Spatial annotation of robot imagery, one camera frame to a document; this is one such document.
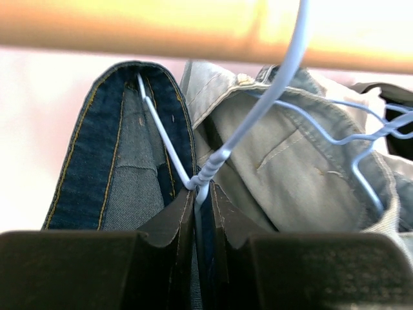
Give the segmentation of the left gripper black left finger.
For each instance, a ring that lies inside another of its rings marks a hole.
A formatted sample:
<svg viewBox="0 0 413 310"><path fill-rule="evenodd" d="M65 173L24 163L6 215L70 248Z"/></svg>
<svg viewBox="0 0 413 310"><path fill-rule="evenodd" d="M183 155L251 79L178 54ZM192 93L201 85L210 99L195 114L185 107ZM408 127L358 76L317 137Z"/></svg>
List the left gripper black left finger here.
<svg viewBox="0 0 413 310"><path fill-rule="evenodd" d="M192 193L133 231L1 235L2 309L190 309Z"/></svg>

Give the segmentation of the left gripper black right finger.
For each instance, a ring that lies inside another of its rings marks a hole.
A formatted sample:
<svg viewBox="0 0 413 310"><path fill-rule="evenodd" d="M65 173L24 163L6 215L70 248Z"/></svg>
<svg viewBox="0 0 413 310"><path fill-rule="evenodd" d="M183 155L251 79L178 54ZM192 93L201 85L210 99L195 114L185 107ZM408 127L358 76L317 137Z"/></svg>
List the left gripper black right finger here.
<svg viewBox="0 0 413 310"><path fill-rule="evenodd" d="M267 232L210 195L218 309L412 308L412 271L386 236Z"/></svg>

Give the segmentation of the dark blue denim skirt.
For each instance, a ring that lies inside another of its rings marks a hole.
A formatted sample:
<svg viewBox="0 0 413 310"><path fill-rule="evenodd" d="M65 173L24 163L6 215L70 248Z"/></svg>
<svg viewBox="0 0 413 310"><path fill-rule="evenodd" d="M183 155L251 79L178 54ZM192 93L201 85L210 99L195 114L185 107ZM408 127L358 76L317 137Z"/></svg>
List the dark blue denim skirt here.
<svg viewBox="0 0 413 310"><path fill-rule="evenodd" d="M194 133L174 77L131 61L97 79L81 108L45 229L133 231L184 189L142 97L148 96L189 176L198 171ZM190 309L215 309L211 202L203 207L205 248L192 250Z"/></svg>

